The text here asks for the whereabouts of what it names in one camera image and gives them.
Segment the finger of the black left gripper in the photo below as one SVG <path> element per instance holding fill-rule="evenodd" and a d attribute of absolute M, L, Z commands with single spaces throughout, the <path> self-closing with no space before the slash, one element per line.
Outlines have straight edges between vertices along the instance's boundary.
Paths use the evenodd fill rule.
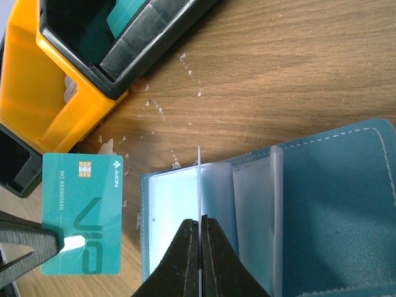
<path fill-rule="evenodd" d="M 63 248 L 57 234 L 41 224 L 1 212 L 1 242 L 27 246 L 32 251 L 1 267 L 1 283 L 12 283 L 50 260 Z"/>

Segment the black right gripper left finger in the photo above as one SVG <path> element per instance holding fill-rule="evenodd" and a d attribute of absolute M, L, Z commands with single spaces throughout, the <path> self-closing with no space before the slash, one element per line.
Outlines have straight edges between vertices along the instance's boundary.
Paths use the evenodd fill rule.
<path fill-rule="evenodd" d="M 153 273 L 134 296 L 198 296 L 198 222 L 186 219 Z"/>

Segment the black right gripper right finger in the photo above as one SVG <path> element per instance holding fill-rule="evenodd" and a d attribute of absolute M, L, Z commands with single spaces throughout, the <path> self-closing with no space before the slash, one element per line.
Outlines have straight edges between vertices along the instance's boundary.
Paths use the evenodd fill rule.
<path fill-rule="evenodd" d="M 268 296 L 242 264 L 219 222 L 201 224 L 202 296 Z"/>

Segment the teal VIP chip card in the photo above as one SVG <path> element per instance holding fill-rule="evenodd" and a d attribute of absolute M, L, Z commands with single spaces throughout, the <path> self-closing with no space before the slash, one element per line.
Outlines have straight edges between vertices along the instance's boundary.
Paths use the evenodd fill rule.
<path fill-rule="evenodd" d="M 123 158 L 46 153 L 42 226 L 61 248 L 43 275 L 117 275 L 121 270 Z"/>

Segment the teal card holder wallet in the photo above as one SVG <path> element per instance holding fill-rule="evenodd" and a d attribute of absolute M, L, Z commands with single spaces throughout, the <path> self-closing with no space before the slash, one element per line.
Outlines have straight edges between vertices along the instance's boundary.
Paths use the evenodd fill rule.
<path fill-rule="evenodd" d="M 140 192 L 144 278 L 181 222 L 207 215 L 272 296 L 395 295 L 395 127 L 385 119 L 145 174 Z"/>

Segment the white cards in orange bin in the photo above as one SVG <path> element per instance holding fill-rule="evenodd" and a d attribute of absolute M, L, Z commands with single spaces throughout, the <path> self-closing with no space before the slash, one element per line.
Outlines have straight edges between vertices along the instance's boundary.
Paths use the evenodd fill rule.
<path fill-rule="evenodd" d="M 68 75 L 65 76 L 64 84 L 66 88 L 64 92 L 64 101 L 67 103 L 77 92 L 77 84 Z"/>

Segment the black bin with teal cards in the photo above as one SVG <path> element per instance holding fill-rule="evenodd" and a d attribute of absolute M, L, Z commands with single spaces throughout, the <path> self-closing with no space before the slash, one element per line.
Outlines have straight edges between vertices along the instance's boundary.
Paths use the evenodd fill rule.
<path fill-rule="evenodd" d="M 92 1 L 40 1 L 40 33 L 106 97 L 117 100 L 214 1 L 145 1 L 99 64 L 77 52 Z"/>

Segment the stack of teal cards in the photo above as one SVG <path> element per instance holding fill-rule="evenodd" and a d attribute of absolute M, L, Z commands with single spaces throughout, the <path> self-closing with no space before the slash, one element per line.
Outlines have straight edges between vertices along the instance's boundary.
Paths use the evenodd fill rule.
<path fill-rule="evenodd" d="M 115 39 L 143 7 L 145 1 L 92 1 L 81 18 L 84 29 L 77 52 L 86 64 L 99 64 Z"/>

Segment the orange plastic bin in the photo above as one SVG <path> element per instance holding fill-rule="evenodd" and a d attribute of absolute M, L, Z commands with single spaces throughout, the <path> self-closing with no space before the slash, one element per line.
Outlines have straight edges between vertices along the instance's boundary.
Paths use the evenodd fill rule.
<path fill-rule="evenodd" d="M 40 153 L 68 152 L 124 98 L 106 97 L 40 33 L 39 2 L 16 1 L 7 21 L 1 124 Z M 65 76 L 77 92 L 65 103 Z"/>

